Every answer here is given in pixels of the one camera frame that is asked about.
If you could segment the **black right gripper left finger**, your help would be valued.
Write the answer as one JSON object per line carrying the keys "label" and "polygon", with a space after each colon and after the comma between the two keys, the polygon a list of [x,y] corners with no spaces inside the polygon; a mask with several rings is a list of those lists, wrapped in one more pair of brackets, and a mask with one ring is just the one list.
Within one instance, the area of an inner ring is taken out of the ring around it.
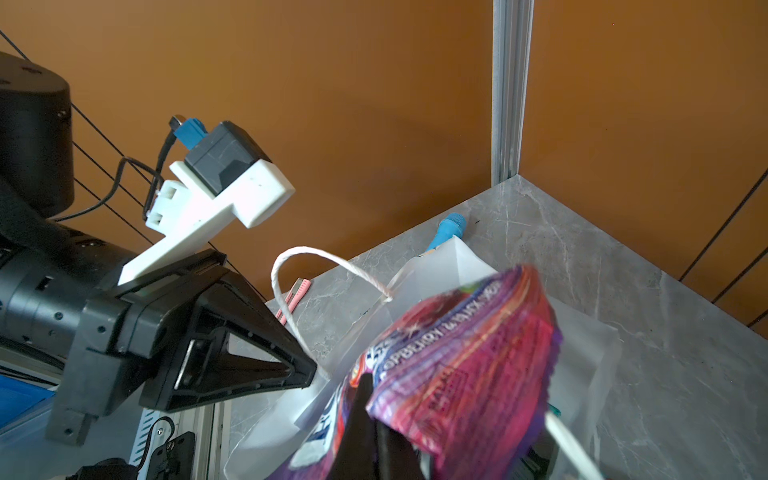
{"label": "black right gripper left finger", "polygon": [[375,422],[366,411],[372,391],[372,375],[363,374],[328,480],[377,478]]}

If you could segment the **floral paper gift bag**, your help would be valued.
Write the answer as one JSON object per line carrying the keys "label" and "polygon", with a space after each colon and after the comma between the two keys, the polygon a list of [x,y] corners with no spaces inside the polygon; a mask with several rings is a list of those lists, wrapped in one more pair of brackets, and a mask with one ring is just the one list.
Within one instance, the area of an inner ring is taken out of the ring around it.
{"label": "floral paper gift bag", "polygon": [[318,363],[270,402],[229,479],[599,479],[588,452],[617,331],[497,271],[459,238],[409,260]]}

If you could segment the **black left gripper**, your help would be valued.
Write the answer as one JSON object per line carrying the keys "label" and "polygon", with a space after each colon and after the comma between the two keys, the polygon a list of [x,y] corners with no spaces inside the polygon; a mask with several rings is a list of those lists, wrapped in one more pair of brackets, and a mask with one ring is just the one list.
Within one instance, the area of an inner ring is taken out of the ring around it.
{"label": "black left gripper", "polygon": [[225,261],[205,250],[90,297],[46,438],[83,445],[142,385],[161,412],[309,386],[316,361]]}

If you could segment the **purple Fox's berries bag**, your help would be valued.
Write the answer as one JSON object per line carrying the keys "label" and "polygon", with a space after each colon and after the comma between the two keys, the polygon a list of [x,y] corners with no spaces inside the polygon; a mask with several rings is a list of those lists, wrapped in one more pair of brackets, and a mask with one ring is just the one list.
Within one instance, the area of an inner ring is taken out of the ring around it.
{"label": "purple Fox's berries bag", "polygon": [[504,479],[542,430],[561,341],[529,264],[425,299],[333,382],[319,421],[274,477],[329,474],[371,374],[368,415],[430,455],[434,478]]}

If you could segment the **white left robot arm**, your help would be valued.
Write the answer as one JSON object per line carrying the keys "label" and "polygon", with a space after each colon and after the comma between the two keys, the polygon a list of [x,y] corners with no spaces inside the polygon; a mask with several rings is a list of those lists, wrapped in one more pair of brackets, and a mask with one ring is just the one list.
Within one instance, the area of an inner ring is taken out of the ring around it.
{"label": "white left robot arm", "polygon": [[171,121],[186,148],[174,178],[151,170],[143,216],[161,234],[140,254],[67,225],[74,200],[68,83],[1,57],[1,342],[62,372],[46,436],[80,446],[134,393],[173,413],[305,388],[317,365],[210,240],[254,227],[293,186],[224,121]]}

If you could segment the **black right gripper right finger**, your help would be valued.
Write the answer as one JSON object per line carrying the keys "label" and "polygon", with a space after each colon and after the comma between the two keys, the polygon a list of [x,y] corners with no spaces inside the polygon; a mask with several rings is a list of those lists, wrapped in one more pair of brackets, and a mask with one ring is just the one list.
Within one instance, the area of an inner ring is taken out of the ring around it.
{"label": "black right gripper right finger", "polygon": [[380,480],[424,480],[418,454],[402,434],[377,421],[376,445]]}

